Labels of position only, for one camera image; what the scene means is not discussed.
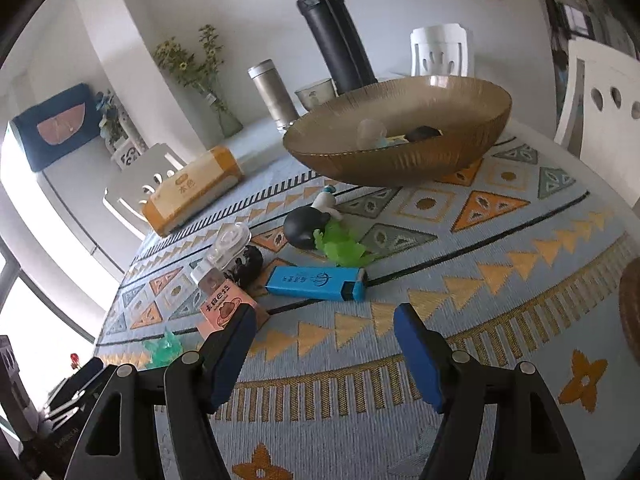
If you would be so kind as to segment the glass vase with flowers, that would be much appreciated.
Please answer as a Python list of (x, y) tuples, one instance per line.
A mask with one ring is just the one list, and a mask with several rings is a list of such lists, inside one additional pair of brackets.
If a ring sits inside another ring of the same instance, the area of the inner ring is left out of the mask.
[(177, 84), (198, 92), (213, 111), (222, 136), (229, 139), (239, 133), (243, 125), (230, 110), (219, 84), (224, 46), (219, 41), (217, 29), (211, 24), (198, 29), (198, 43), (202, 54), (189, 51), (171, 37), (155, 47), (153, 58), (157, 67)]

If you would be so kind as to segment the white chair far centre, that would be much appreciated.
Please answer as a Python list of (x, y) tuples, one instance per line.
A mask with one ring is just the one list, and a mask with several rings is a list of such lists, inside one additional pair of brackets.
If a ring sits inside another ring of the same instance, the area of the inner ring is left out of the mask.
[(410, 34), (411, 76), (473, 77), (472, 32), (458, 23), (415, 28)]

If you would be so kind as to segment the black rubber air blower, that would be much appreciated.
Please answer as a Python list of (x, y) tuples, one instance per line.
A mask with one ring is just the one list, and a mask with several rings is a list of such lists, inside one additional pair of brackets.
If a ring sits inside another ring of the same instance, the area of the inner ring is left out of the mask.
[(343, 219), (336, 208), (335, 193), (333, 185), (326, 185), (311, 205), (295, 208), (286, 216), (283, 234), (292, 246), (301, 250), (314, 250), (314, 232), (324, 232), (331, 220)]

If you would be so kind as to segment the amber ribbed glass bowl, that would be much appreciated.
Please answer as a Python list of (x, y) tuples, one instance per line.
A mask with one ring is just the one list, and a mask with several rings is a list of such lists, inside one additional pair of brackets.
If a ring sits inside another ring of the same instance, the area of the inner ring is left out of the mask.
[[(322, 176), (362, 186), (408, 186), (464, 169), (494, 145), (512, 110), (493, 82), (420, 76), (369, 84), (299, 118), (285, 149)], [(385, 148), (360, 150), (357, 127), (382, 122)]]

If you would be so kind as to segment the glass ashtray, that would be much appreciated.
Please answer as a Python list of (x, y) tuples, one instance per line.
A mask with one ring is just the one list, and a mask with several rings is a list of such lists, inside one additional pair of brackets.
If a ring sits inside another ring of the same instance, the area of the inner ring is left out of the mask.
[(277, 120), (276, 121), (276, 126), (278, 131), (281, 134), (285, 134), (289, 128), (292, 127), (292, 125), (295, 124), (295, 120), (290, 120), (289, 122), (286, 122), (285, 120)]

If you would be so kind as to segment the pink utility knife case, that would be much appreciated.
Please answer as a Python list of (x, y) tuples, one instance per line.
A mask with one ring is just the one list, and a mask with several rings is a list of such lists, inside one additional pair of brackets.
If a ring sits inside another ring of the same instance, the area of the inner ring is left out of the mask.
[(376, 119), (363, 119), (357, 127), (356, 145), (360, 150), (373, 150), (385, 148), (387, 129), (385, 125)]

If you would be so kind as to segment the black toy figure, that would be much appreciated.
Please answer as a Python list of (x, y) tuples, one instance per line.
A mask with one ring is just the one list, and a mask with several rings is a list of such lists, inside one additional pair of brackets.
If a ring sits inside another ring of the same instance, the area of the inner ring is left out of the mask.
[(253, 245), (247, 245), (230, 263), (224, 275), (242, 289), (247, 289), (257, 280), (263, 264), (264, 258), (260, 250)]

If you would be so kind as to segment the silver thermos bottle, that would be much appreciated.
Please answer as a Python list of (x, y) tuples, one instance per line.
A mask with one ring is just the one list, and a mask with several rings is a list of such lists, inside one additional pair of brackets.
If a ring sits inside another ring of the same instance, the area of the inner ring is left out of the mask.
[(296, 121), (299, 118), (288, 90), (286, 90), (284, 82), (270, 58), (250, 67), (247, 73), (254, 82), (274, 122), (277, 120)]

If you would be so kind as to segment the white chair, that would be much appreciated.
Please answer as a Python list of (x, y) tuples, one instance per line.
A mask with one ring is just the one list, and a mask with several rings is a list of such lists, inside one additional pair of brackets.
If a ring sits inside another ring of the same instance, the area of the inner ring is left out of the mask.
[(415, 28), (410, 34), (411, 76), (473, 77), (472, 32), (458, 23)]
[(567, 88), (554, 142), (567, 148), (582, 113), (579, 159), (620, 196), (639, 196), (639, 62), (598, 42), (568, 43)]
[(183, 166), (184, 161), (167, 144), (155, 144), (111, 180), (103, 205), (130, 233), (144, 240), (150, 225), (142, 206)]

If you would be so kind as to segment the blue highlighter marker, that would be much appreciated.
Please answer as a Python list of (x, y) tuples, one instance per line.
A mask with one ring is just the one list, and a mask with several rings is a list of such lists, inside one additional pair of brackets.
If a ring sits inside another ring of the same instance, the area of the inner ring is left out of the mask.
[(367, 289), (366, 270), (278, 266), (265, 284), (271, 295), (328, 301), (363, 301)]

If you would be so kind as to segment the white carved shelf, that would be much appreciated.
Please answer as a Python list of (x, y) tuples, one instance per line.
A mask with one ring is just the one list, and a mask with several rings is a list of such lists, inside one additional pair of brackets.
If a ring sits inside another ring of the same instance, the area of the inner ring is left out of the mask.
[(111, 161), (120, 170), (131, 166), (148, 150), (129, 115), (117, 106), (103, 111), (99, 127), (101, 138), (111, 154)]

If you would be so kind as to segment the teal green plastic toy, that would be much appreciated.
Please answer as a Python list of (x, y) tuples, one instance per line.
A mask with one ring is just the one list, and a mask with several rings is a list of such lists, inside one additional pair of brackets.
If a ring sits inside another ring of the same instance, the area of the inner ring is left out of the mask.
[(168, 366), (183, 354), (181, 340), (168, 328), (160, 338), (146, 340), (143, 348), (149, 357), (149, 361), (144, 366), (146, 370)]

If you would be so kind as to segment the white chair far left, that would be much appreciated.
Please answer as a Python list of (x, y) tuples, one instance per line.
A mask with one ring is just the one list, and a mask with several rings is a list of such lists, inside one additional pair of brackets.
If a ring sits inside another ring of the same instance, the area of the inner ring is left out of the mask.
[(150, 225), (142, 206), (183, 166), (184, 161), (167, 144), (155, 144), (111, 180), (103, 205), (130, 233), (144, 240)]

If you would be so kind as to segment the small glass cup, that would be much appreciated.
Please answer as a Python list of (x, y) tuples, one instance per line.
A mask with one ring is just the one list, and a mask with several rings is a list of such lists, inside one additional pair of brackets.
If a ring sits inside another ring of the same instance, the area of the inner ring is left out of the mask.
[(334, 82), (332, 78), (322, 79), (295, 91), (300, 104), (307, 112), (314, 108), (333, 100), (336, 97)]

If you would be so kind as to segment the light green plastic toy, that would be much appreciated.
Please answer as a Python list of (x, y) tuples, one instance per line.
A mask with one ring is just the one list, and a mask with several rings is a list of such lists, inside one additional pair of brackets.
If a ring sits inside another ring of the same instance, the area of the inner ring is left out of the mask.
[(330, 220), (323, 229), (314, 230), (314, 244), (328, 260), (343, 268), (364, 268), (376, 255), (362, 243), (357, 242), (341, 222)]

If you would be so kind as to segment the patterned woven table mat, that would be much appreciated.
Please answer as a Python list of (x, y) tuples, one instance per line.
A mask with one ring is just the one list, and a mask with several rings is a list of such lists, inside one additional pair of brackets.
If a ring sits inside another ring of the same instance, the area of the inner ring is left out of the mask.
[(639, 446), (639, 365), (620, 278), (639, 221), (579, 159), (511, 126), (469, 168), (414, 188), (338, 184), (338, 208), (373, 252), (367, 296), (250, 296), (269, 314), (230, 400), (212, 418), (235, 479), (414, 479), (439, 416), (393, 331), (410, 302), (478, 362), (535, 364), (590, 479)]

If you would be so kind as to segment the pink eraser box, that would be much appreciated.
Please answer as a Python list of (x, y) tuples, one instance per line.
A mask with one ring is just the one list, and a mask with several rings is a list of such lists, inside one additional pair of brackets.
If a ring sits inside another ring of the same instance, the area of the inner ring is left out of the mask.
[(257, 329), (268, 321), (269, 314), (242, 288), (225, 280), (201, 305), (204, 321), (198, 324), (198, 332), (207, 339), (213, 332), (224, 330), (241, 304), (248, 304), (256, 313)]

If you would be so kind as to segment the clear correction tape dispenser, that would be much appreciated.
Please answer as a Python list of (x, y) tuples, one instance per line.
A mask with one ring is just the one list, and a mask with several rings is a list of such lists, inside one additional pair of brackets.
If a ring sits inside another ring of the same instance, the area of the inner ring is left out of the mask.
[(212, 294), (227, 278), (231, 269), (250, 242), (252, 234), (244, 222), (235, 222), (223, 228), (207, 249), (202, 260), (191, 271), (191, 280), (206, 294)]

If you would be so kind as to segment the black thermos flask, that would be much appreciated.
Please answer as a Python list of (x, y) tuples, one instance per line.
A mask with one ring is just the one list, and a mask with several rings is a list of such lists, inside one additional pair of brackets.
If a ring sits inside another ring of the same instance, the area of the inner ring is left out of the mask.
[(344, 0), (296, 0), (296, 6), (318, 44), (337, 94), (378, 82)]

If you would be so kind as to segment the white chair right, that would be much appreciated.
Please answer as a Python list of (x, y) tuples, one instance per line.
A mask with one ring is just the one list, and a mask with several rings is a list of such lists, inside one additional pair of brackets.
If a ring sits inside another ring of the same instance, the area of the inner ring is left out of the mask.
[(554, 142), (567, 148), (582, 113), (579, 159), (620, 196), (639, 196), (639, 62), (598, 42), (568, 43), (567, 88)]

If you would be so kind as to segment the round wicker coaster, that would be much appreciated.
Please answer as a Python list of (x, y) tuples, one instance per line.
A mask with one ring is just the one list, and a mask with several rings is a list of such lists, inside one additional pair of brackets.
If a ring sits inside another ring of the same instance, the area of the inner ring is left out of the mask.
[(640, 362), (640, 258), (631, 260), (620, 277), (620, 322), (631, 353)]

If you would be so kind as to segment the orange tissue pack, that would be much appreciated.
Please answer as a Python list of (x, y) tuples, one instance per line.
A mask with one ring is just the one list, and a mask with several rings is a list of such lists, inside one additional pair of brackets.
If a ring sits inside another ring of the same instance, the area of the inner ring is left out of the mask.
[(142, 206), (142, 214), (158, 236), (166, 237), (242, 179), (231, 151), (216, 146), (162, 183)]

